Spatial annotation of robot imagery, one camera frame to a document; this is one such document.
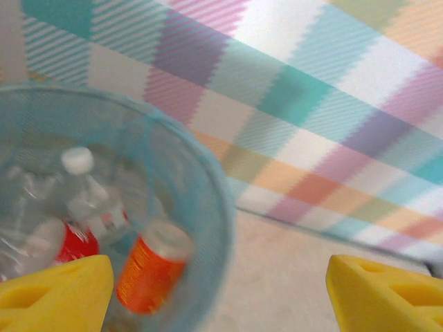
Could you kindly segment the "clear bottle red label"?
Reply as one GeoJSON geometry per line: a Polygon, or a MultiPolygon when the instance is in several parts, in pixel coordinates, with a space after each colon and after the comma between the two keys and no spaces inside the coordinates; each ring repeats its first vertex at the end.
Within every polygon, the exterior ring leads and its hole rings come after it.
{"type": "Polygon", "coordinates": [[[24,255],[17,270],[29,274],[96,255],[100,248],[91,232],[84,232],[70,223],[51,218],[40,223],[27,236],[21,252],[24,255]]]}

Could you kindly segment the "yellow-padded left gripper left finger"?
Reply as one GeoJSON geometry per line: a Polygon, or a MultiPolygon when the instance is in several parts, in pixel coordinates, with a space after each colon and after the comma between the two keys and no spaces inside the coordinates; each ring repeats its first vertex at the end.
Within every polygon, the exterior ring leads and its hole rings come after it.
{"type": "Polygon", "coordinates": [[[106,255],[0,283],[0,332],[100,332],[114,289],[106,255]]]}

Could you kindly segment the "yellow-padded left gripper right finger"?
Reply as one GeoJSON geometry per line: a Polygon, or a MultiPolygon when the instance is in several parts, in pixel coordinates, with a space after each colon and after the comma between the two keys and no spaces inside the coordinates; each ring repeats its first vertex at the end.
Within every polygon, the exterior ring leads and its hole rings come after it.
{"type": "Polygon", "coordinates": [[[443,279],[333,255],[325,282],[340,332],[443,332],[443,279]]]}

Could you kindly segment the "orange-label bottle yellow cap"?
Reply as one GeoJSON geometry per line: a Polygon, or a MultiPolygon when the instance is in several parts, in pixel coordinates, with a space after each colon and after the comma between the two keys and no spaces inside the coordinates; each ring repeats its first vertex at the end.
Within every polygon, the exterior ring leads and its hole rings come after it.
{"type": "Polygon", "coordinates": [[[149,315],[166,302],[191,261],[190,236],[166,219],[150,221],[137,236],[116,284],[116,297],[128,311],[149,315]]]}

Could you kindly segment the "white-capped bottle red-white label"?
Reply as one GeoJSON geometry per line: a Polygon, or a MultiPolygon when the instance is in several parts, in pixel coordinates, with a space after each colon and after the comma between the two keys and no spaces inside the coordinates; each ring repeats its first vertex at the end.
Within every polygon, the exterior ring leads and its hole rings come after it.
{"type": "Polygon", "coordinates": [[[100,243],[117,240],[129,229],[129,219],[118,190],[93,175],[95,160],[86,147],[64,151],[66,208],[70,217],[100,243]]]}

